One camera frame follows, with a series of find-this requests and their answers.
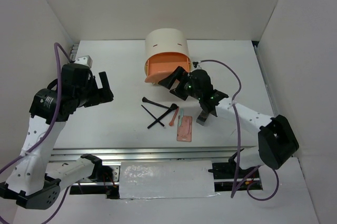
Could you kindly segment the black fan makeup brush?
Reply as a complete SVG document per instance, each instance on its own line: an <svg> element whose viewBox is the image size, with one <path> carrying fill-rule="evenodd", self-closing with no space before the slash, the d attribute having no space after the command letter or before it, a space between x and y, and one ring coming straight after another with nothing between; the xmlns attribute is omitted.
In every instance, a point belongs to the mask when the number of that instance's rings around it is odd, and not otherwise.
<svg viewBox="0 0 337 224"><path fill-rule="evenodd" d="M172 104L168 110L163 113L162 115L160 115L159 118L155 119L148 127L147 129L150 129L151 127L153 127L155 124L157 124L158 122L160 122L164 117L166 117L169 113L171 113L172 111L175 111L178 109L178 105L177 104Z"/></svg>

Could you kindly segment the black round-head makeup brush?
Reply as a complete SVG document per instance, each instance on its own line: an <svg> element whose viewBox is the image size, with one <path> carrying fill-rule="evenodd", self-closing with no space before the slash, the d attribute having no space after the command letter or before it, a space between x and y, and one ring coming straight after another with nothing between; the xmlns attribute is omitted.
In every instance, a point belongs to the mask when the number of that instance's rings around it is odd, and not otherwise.
<svg viewBox="0 0 337 224"><path fill-rule="evenodd" d="M154 101L151 101L151 100L147 99L146 97L143 97L143 98L142 98L142 102L143 102L143 103L152 104L152 105L155 105L155 106L157 106L157 107L169 109L169 107L167 107L167 106L165 106L165 105L162 105L162 104L159 104L159 103L156 103L156 102L154 102Z"/></svg>

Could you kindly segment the black cosmetic box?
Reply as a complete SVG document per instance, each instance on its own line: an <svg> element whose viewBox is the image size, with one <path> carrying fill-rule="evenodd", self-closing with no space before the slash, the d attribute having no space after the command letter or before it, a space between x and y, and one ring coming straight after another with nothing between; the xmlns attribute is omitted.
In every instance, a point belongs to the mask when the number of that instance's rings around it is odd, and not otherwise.
<svg viewBox="0 0 337 224"><path fill-rule="evenodd" d="M205 111L201 111L200 114L198 115L196 122L201 125L204 126L208 117L209 117L209 113L205 112Z"/></svg>

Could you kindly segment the orange makeup spatula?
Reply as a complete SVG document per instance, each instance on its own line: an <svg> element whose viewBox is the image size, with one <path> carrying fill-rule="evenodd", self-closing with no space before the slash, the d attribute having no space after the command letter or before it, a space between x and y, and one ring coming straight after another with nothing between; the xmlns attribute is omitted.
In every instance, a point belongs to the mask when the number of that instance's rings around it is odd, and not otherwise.
<svg viewBox="0 0 337 224"><path fill-rule="evenodd" d="M179 112L179 107L175 110L174 115L173 115L171 121L169 122L170 127L174 126L174 122L175 122L175 119L177 117L178 112Z"/></svg>

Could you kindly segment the thin black makeup brush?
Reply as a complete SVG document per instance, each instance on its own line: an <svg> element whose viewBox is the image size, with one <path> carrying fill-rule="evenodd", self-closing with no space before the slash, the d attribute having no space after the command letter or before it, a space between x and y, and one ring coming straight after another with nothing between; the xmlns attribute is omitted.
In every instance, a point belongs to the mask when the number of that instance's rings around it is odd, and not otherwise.
<svg viewBox="0 0 337 224"><path fill-rule="evenodd" d="M144 105L141 105L141 107L145 110L145 111L147 111L147 113L150 115L150 116L152 116L152 118L153 119L157 119ZM159 121L158 122L162 127L165 127L165 125L161 122L161 121Z"/></svg>

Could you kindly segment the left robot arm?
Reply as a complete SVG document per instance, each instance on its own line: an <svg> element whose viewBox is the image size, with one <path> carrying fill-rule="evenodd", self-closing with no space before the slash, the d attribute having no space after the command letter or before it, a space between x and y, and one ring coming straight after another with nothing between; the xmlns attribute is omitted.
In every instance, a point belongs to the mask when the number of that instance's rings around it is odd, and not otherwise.
<svg viewBox="0 0 337 224"><path fill-rule="evenodd" d="M98 88L89 66L63 65L58 77L39 90L29 109L29 128L14 170L1 183L1 197L15 200L25 209L46 210L60 192L82 180L112 181L114 171L92 155L83 154L76 161L48 172L52 150L70 115L81 107L92 107L113 100L106 72L100 72Z"/></svg>

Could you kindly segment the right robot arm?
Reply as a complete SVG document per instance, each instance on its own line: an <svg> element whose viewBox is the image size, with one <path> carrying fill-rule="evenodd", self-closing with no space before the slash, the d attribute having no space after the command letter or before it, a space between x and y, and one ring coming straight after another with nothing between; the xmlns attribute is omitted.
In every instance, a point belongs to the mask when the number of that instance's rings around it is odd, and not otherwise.
<svg viewBox="0 0 337 224"><path fill-rule="evenodd" d="M266 165L278 170L298 149L299 143L288 119L282 115L271 117L235 103L230 96L216 90L208 73L196 69L190 73L178 67L159 85L169 89L176 97L186 100L189 96L198 100L202 111L196 122L205 125L209 115L240 124L256 137L255 147L240 151L229 165L230 174L242 177L248 169Z"/></svg>

